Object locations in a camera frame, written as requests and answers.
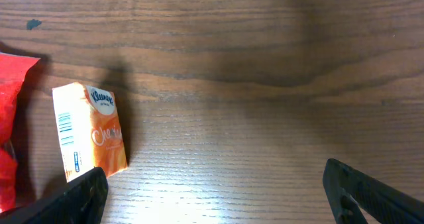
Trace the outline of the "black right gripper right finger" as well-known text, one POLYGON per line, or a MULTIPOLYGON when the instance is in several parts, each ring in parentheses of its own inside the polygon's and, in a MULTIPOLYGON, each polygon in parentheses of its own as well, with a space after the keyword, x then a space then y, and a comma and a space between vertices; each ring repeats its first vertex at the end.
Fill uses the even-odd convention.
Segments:
POLYGON ((328 159, 323 186, 338 224, 366 223, 365 210, 381 224, 423 224, 423 202, 336 159, 328 159))

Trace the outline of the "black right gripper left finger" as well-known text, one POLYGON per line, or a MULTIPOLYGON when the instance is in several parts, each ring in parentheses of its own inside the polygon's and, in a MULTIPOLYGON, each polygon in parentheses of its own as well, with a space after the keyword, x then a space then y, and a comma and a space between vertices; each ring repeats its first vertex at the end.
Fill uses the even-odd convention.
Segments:
POLYGON ((96 167, 48 197, 1 214, 1 224, 100 223, 109 186, 96 167))

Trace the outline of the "orange tissue pack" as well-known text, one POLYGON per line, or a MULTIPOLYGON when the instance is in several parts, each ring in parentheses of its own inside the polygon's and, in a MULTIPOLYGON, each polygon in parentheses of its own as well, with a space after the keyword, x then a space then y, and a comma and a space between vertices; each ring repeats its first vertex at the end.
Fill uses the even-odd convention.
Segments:
POLYGON ((67 182, 96 167, 107 177, 128 168, 114 93, 74 82, 52 98, 67 182))

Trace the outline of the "red snack bag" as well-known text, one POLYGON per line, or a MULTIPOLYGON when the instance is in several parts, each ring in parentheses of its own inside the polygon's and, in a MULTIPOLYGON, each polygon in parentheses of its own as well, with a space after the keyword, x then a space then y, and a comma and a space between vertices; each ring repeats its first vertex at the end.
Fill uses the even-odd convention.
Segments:
POLYGON ((1 212, 15 207, 15 182, 18 162, 11 135, 17 108, 17 96, 27 72, 38 58, 1 54, 1 212))

